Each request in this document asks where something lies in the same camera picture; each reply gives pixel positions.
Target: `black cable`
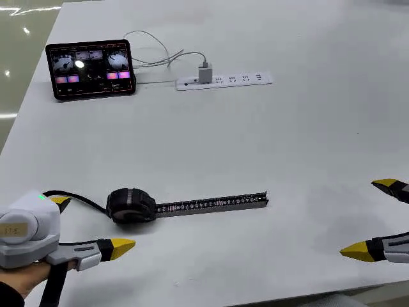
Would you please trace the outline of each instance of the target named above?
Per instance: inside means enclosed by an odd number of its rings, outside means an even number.
[[[68,262],[51,265],[50,274],[45,284],[40,307],[57,307],[63,291]]]
[[[89,200],[81,195],[70,193],[70,192],[65,192],[65,191],[58,191],[58,190],[51,190],[43,193],[44,196],[49,197],[49,196],[54,196],[54,195],[60,195],[60,196],[67,196],[67,197],[72,197],[75,198],[76,200],[82,201],[83,203],[86,203],[90,205],[91,207],[97,209],[98,211],[101,211],[102,213],[106,214],[107,211],[106,209],[102,208],[100,205],[97,203],[94,203],[92,200]]]

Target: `black sleeve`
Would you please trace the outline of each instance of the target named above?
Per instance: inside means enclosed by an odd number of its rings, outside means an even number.
[[[0,282],[0,298],[2,305],[6,303],[10,307],[24,307],[22,296],[11,286]]]

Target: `hand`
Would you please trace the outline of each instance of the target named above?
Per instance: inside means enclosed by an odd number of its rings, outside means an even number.
[[[75,261],[70,261],[68,270],[72,270],[75,266]],[[0,269],[0,281],[14,288],[25,299],[35,286],[49,277],[50,268],[51,266],[46,262],[36,262],[18,269]]]

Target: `charging adapter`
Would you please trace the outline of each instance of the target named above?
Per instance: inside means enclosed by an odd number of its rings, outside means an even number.
[[[199,83],[207,84],[212,83],[213,68],[212,64],[204,61],[202,66],[199,66]]]

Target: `tablet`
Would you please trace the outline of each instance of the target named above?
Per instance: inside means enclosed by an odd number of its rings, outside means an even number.
[[[127,40],[52,44],[45,47],[45,53],[58,100],[135,93]]]

